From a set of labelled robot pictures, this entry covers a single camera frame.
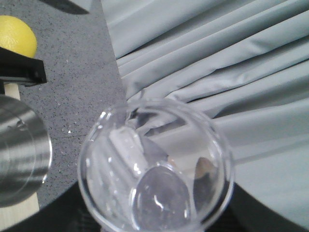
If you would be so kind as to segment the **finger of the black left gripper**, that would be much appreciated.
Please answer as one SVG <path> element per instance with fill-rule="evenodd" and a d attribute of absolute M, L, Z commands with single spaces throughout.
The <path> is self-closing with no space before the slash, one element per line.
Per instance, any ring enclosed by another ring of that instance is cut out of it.
<path fill-rule="evenodd" d="M 5 84 L 26 87 L 46 83 L 44 62 L 28 58 L 5 48 L 0 49 L 0 93 L 4 94 Z"/>

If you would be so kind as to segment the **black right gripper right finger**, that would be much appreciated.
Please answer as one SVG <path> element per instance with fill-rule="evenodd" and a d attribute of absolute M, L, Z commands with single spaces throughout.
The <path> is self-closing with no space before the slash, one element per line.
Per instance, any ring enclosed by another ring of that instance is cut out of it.
<path fill-rule="evenodd" d="M 269 209 L 238 184 L 228 207 L 209 232 L 307 232 L 308 229 Z"/>

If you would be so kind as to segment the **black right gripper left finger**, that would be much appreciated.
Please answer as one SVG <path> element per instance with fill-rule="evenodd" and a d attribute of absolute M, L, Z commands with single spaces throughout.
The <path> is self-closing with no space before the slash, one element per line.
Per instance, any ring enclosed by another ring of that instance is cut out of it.
<path fill-rule="evenodd" d="M 78 183 L 42 209 L 37 194 L 0 209 L 2 232 L 99 232 L 101 226 L 88 212 Z"/>

